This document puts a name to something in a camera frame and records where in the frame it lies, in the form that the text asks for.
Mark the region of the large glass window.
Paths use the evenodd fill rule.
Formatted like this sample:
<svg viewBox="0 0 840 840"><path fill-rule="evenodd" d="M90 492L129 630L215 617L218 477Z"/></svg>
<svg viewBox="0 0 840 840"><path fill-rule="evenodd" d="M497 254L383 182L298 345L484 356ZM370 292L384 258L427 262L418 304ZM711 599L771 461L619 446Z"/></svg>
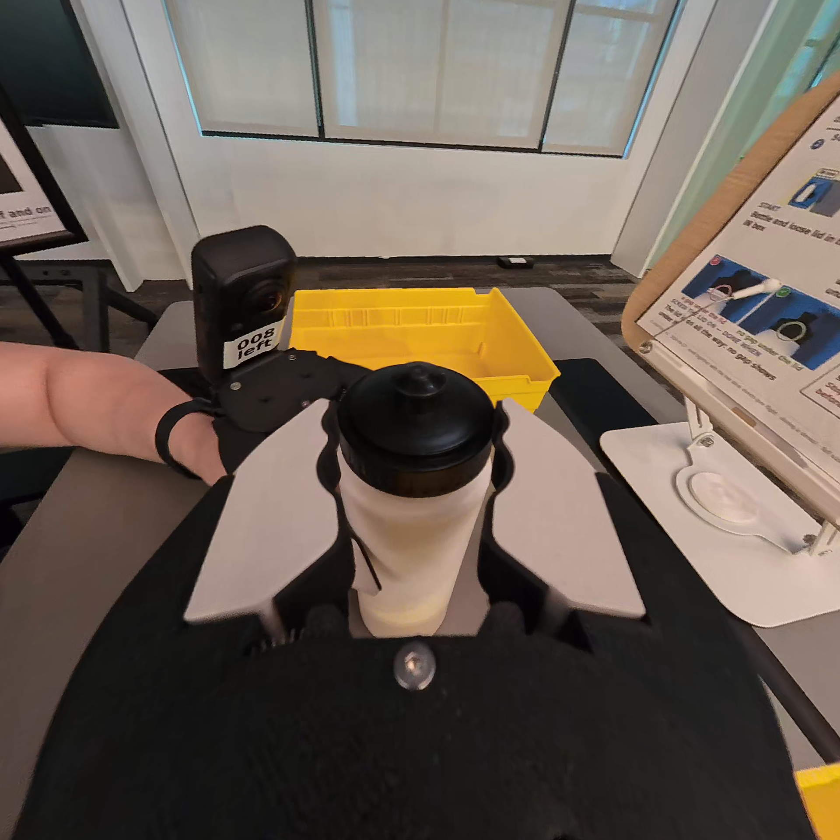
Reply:
<svg viewBox="0 0 840 840"><path fill-rule="evenodd" d="M169 1L199 130L624 157L675 1Z"/></svg>

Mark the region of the metal stand bracket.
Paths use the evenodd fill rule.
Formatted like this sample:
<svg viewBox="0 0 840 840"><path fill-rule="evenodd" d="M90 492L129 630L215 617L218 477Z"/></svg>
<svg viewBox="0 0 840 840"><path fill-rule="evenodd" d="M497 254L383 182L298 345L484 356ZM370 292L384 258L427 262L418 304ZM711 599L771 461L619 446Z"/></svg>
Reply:
<svg viewBox="0 0 840 840"><path fill-rule="evenodd" d="M674 483L687 509L718 531L760 539L790 555L838 557L838 526L826 519L791 542L788 528L804 516L815 521L814 507L715 431L709 416L687 397L685 406L687 466Z"/></svg>

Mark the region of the white plastic bottle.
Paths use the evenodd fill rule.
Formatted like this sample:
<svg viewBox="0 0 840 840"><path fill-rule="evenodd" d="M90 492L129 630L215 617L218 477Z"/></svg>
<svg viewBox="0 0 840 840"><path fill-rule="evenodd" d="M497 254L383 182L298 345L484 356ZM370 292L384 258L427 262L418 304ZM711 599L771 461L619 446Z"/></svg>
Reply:
<svg viewBox="0 0 840 840"><path fill-rule="evenodd" d="M491 457L478 476L438 497L398 497L365 484L338 455L343 507L380 583L360 591L374 637L433 635L445 619L490 485Z"/></svg>

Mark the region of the person's left forearm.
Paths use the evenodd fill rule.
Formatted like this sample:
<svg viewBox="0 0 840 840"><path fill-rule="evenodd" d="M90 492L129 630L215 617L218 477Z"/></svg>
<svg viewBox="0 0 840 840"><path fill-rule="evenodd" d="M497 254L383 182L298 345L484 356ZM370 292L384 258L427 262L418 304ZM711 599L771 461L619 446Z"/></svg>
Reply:
<svg viewBox="0 0 840 840"><path fill-rule="evenodd" d="M107 353L1 344L2 448L83 447L159 461L163 415L186 403L176 385Z"/></svg>

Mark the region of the white stand base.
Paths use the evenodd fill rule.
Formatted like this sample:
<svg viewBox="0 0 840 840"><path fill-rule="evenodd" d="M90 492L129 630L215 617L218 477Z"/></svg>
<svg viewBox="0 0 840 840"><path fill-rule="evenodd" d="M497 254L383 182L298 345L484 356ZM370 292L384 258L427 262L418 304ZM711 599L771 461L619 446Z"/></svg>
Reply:
<svg viewBox="0 0 840 840"><path fill-rule="evenodd" d="M601 447L729 612L780 627L839 609L838 544L720 435L688 423L612 430Z"/></svg>

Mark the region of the black bottle lid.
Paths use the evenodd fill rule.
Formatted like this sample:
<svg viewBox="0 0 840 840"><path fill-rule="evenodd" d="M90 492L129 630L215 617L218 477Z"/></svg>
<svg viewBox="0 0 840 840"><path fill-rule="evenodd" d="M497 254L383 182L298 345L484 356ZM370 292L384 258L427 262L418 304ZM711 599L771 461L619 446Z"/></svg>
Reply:
<svg viewBox="0 0 840 840"><path fill-rule="evenodd" d="M487 466L495 413L488 394L461 373L421 361L387 366L339 400L343 460L388 495L440 497Z"/></svg>

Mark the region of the person's left hand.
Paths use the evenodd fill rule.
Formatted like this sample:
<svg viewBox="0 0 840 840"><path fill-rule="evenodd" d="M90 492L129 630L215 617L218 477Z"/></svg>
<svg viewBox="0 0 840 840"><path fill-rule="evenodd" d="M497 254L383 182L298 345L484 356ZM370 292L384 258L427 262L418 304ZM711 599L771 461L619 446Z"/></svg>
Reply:
<svg viewBox="0 0 840 840"><path fill-rule="evenodd" d="M174 461L209 487L226 476L209 415L190 413L179 419L170 432L168 444Z"/></svg>

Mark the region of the white paper sign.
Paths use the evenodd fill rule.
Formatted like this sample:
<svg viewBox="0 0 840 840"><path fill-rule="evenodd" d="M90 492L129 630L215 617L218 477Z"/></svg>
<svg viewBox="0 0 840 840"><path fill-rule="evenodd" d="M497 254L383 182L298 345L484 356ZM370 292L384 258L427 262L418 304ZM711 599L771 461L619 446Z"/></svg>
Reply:
<svg viewBox="0 0 840 840"><path fill-rule="evenodd" d="M638 324L742 400L838 417L838 100ZM774 278L773 295L730 301Z"/></svg>

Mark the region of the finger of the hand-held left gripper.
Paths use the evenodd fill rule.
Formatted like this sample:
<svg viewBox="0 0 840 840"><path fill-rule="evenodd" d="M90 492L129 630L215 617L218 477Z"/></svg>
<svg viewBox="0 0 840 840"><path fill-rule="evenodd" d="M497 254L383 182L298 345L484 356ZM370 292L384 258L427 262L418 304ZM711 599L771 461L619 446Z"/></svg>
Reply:
<svg viewBox="0 0 840 840"><path fill-rule="evenodd" d="M352 588L363 595L378 595L382 590L382 585L364 543L353 535L351 548L354 567Z"/></svg>

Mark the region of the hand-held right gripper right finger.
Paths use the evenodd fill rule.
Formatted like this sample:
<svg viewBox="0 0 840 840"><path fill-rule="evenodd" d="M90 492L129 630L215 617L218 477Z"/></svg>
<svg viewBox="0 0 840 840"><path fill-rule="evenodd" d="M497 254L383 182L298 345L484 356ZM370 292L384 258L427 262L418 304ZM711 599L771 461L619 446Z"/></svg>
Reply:
<svg viewBox="0 0 840 840"><path fill-rule="evenodd" d="M490 612L526 634L557 634L572 613L639 620L646 607L606 503L607 475L518 402L498 403L478 582Z"/></svg>

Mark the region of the dark wall screen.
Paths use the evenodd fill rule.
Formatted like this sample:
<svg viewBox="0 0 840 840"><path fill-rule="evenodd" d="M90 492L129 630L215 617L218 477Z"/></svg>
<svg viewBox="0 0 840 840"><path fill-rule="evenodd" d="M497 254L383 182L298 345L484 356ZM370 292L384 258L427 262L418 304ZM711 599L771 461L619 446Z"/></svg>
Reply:
<svg viewBox="0 0 840 840"><path fill-rule="evenodd" d="M28 127L119 127L68 1L1 2L1 83Z"/></svg>

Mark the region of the yellow plastic bin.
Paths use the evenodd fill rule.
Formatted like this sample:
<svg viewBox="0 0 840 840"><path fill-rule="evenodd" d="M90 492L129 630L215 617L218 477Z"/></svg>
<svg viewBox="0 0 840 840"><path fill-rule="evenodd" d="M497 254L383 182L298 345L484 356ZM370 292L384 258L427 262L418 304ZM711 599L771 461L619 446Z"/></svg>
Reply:
<svg viewBox="0 0 840 840"><path fill-rule="evenodd" d="M839 762L794 775L816 836L839 839Z"/></svg>
<svg viewBox="0 0 840 840"><path fill-rule="evenodd" d="M499 289L299 290L290 347L370 371L427 362L534 413L560 372Z"/></svg>

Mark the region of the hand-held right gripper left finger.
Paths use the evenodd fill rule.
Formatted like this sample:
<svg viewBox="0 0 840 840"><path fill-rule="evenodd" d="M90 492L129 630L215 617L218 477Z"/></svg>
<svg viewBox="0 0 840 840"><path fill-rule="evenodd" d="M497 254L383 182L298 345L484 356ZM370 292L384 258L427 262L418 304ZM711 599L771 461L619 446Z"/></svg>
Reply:
<svg viewBox="0 0 840 840"><path fill-rule="evenodd" d="M337 405L313 402L237 467L184 619L257 616L299 634L312 609L343 617L355 564L339 493Z"/></svg>

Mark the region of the black metal stand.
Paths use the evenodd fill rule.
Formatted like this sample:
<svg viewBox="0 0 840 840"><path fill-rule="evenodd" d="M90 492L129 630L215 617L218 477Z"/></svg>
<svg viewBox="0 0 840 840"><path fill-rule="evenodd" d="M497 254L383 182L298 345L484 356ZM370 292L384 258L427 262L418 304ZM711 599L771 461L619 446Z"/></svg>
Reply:
<svg viewBox="0 0 840 840"><path fill-rule="evenodd" d="M111 310L142 323L151 333L159 316L129 296L110 286L117 270L106 259L92 260L23 260L9 255L1 258L2 286L13 287L44 328L50 341L66 350L109 353ZM39 287L70 288L81 294L82 345L61 324Z"/></svg>

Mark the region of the instruction sheet on stand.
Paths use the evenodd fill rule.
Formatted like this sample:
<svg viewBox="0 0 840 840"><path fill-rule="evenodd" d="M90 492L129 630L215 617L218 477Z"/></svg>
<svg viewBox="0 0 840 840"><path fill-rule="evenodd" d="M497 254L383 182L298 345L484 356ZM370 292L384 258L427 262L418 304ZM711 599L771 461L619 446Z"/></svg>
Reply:
<svg viewBox="0 0 840 840"><path fill-rule="evenodd" d="M623 337L628 346L687 399L690 419L698 413L707 415L712 428L729 434L786 490L801 498L808 508L835 528L838 528L838 483L825 477L765 423L680 360L641 327L638 320L755 197L783 158L832 107L838 99L838 91L837 71L802 95L771 124L647 272L629 298L622 319Z"/></svg>

